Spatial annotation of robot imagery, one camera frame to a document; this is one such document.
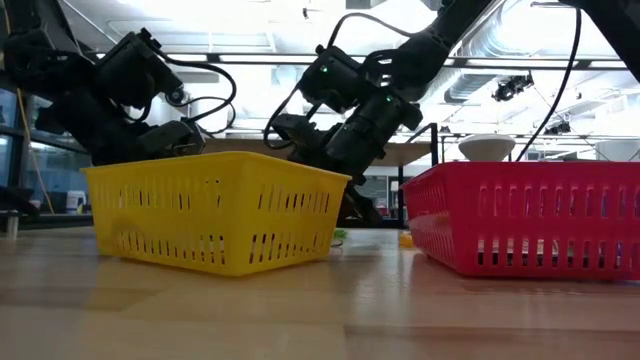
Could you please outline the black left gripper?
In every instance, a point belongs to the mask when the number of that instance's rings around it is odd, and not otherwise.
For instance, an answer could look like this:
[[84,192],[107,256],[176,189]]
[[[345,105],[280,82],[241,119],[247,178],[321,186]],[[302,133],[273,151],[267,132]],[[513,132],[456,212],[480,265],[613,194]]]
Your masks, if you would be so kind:
[[147,159],[198,155],[205,146],[205,139],[195,123],[178,120],[152,126],[137,140]]

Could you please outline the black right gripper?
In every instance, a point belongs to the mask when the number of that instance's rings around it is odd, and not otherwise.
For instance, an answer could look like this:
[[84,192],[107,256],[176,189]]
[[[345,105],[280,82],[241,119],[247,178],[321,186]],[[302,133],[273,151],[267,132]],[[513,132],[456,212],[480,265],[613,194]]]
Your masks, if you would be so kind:
[[[295,145],[289,154],[289,160],[298,164],[335,172],[351,177],[353,186],[366,182],[364,172],[373,162],[372,156],[359,156],[353,153],[330,155],[323,147],[312,148]],[[354,218],[367,225],[377,225],[382,217],[370,198],[361,195],[355,188],[346,187],[342,198],[342,218]]]

